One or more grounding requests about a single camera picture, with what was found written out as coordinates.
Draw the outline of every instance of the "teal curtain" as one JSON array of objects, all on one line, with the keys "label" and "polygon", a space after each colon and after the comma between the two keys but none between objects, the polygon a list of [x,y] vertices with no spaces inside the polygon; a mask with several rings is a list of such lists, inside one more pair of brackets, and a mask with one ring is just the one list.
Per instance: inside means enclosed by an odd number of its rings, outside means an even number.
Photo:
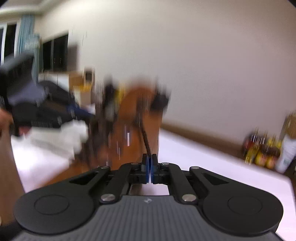
[{"label": "teal curtain", "polygon": [[32,79],[38,82],[40,36],[33,34],[35,17],[23,15],[20,21],[20,32],[17,42],[17,53],[33,53]]}]

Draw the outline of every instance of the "ceiling molding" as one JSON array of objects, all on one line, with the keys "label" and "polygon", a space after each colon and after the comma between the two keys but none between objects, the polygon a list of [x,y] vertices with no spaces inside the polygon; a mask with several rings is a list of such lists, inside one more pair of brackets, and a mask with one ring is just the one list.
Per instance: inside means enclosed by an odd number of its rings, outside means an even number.
[{"label": "ceiling molding", "polygon": [[60,0],[44,0],[38,5],[24,5],[16,7],[1,7],[0,17],[5,17],[15,14],[42,14],[49,8],[56,5]]}]

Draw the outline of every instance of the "circular cover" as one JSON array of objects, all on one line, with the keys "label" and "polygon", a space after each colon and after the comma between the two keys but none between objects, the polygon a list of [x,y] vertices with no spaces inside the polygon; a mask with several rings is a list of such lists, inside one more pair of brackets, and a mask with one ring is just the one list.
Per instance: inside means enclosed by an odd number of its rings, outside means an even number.
[{"label": "circular cover", "polygon": [[64,233],[88,221],[94,212],[93,200],[86,193],[50,194],[44,189],[23,195],[15,204],[15,219],[26,230],[38,234]]},{"label": "circular cover", "polygon": [[203,203],[205,216],[218,229],[237,236],[276,230],[283,206],[272,194],[247,185],[214,187]]}]

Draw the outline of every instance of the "window frame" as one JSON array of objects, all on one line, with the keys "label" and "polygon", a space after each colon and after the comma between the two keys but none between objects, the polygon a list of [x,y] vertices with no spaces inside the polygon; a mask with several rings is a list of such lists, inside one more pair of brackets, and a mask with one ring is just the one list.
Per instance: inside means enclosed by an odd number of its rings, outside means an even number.
[{"label": "window frame", "polygon": [[5,47],[5,39],[6,39],[6,31],[7,26],[11,24],[16,24],[15,29],[15,45],[14,45],[14,56],[17,54],[17,42],[20,33],[20,19],[12,19],[4,23],[0,23],[0,28],[3,28],[3,35],[2,35],[2,44],[1,44],[1,64],[4,63],[4,47]]}]

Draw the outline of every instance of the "white wall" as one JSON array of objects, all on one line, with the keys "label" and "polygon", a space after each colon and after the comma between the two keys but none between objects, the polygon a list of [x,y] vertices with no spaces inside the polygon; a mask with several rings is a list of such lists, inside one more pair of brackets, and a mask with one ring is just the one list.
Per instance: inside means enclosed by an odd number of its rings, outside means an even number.
[{"label": "white wall", "polygon": [[79,69],[95,67],[96,79],[158,76],[172,90],[165,121],[242,141],[256,126],[279,134],[296,108],[287,0],[69,0],[37,30],[69,30]]}]

